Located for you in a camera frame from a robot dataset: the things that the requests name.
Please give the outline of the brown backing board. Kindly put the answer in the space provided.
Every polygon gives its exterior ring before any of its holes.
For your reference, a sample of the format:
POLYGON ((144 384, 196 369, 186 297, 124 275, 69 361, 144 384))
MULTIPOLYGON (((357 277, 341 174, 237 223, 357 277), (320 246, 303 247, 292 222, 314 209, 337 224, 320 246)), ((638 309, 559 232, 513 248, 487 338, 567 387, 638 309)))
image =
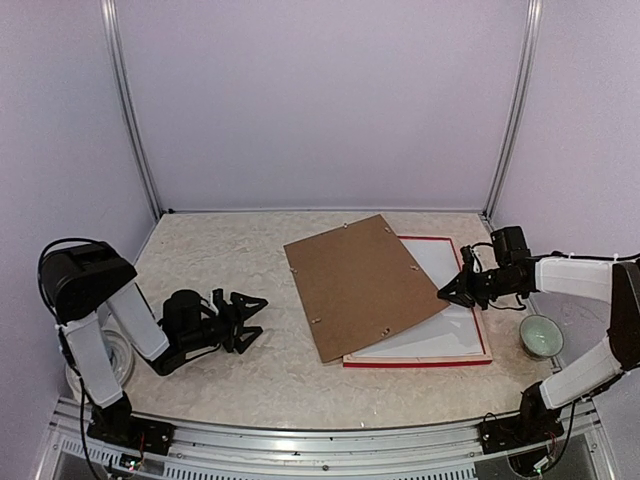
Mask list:
POLYGON ((284 251, 323 363, 449 307, 380 214, 289 243, 284 251))

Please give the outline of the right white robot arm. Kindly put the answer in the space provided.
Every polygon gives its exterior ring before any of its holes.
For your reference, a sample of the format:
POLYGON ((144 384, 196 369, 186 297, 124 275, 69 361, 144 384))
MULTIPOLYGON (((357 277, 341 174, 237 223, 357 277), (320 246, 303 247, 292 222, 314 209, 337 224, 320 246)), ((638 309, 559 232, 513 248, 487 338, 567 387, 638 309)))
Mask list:
POLYGON ((639 257, 532 254, 519 226, 491 233, 487 247, 496 263, 483 269, 475 248, 461 249, 460 272, 437 295, 450 303, 488 309, 513 295, 538 295, 540 312, 557 315, 562 332, 574 334, 560 371, 527 388, 511 433, 523 444, 535 442, 561 410, 584 396, 597 395, 639 366, 639 257))

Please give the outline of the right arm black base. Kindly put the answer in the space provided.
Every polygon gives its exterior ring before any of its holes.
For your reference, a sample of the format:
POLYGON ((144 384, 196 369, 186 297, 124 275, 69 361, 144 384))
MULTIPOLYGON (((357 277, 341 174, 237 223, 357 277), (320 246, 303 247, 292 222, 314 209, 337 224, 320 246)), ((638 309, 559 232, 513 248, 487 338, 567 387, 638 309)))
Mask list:
POLYGON ((486 415, 477 429, 485 455, 534 445, 564 434, 564 427, 558 420, 524 424, 519 415, 503 418, 486 415))

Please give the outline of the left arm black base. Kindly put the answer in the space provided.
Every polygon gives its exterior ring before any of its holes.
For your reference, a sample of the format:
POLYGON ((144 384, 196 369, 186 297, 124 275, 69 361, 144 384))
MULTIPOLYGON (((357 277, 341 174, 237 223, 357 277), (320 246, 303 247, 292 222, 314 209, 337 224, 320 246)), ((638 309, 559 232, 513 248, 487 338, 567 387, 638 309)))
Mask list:
POLYGON ((140 417, 130 417, 127 426, 107 426, 97 420, 87 429, 90 438, 143 454, 166 456, 175 433, 173 424, 140 417))

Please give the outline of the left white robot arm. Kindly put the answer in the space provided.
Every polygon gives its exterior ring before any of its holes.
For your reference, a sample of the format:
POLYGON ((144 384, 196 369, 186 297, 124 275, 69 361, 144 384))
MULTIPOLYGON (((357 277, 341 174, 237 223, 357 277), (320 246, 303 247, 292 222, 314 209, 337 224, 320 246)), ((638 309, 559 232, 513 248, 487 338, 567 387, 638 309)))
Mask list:
POLYGON ((41 299, 56 322, 92 423, 121 445, 133 443, 140 424, 116 379, 104 325, 112 320, 129 345, 159 376, 223 349, 244 353, 262 334, 247 320, 264 310, 264 298, 218 288, 208 298, 177 290, 156 317, 137 283, 137 270, 105 241, 70 237, 43 248, 37 261, 41 299))

